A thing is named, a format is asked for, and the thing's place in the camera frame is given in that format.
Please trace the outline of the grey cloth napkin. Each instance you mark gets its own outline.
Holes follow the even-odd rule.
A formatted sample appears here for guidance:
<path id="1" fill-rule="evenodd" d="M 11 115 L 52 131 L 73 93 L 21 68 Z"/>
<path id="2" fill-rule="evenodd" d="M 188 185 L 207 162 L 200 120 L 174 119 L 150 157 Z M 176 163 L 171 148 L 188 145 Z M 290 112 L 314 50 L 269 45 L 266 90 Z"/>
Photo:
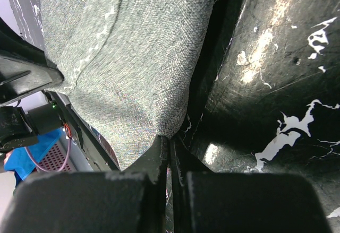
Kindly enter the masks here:
<path id="1" fill-rule="evenodd" d="M 52 91 L 133 164 L 181 127 L 214 0 L 40 0 Z"/>

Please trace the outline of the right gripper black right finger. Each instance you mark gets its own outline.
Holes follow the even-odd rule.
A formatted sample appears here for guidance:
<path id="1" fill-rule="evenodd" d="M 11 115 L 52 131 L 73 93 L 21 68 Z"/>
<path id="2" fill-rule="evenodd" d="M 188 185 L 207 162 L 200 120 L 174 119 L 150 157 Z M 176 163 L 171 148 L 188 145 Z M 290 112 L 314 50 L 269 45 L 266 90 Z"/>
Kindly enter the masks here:
<path id="1" fill-rule="evenodd" d="M 331 232 L 301 176 L 215 173 L 178 137 L 169 153 L 176 232 Z"/>

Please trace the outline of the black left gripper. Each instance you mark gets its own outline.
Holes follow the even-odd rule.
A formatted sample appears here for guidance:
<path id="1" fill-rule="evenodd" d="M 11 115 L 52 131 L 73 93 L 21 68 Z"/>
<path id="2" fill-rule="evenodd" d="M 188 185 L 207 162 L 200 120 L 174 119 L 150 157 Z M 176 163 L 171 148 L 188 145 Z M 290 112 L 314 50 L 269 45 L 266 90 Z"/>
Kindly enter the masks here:
<path id="1" fill-rule="evenodd" d="M 43 50 L 17 35 L 1 20 L 1 103 L 14 103 L 64 81 Z M 38 137 L 64 124 L 60 106 L 48 91 L 46 102 L 32 109 L 1 106 L 1 152 L 39 142 Z"/>

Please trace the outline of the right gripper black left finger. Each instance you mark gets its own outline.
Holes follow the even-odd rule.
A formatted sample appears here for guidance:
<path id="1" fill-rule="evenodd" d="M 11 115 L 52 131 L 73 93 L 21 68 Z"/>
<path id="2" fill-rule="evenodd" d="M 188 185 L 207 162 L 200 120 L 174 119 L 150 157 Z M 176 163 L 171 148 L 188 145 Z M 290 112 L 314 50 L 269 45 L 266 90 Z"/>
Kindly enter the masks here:
<path id="1" fill-rule="evenodd" d="M 36 173 L 15 190 L 1 232 L 164 232 L 169 141 L 124 171 Z"/>

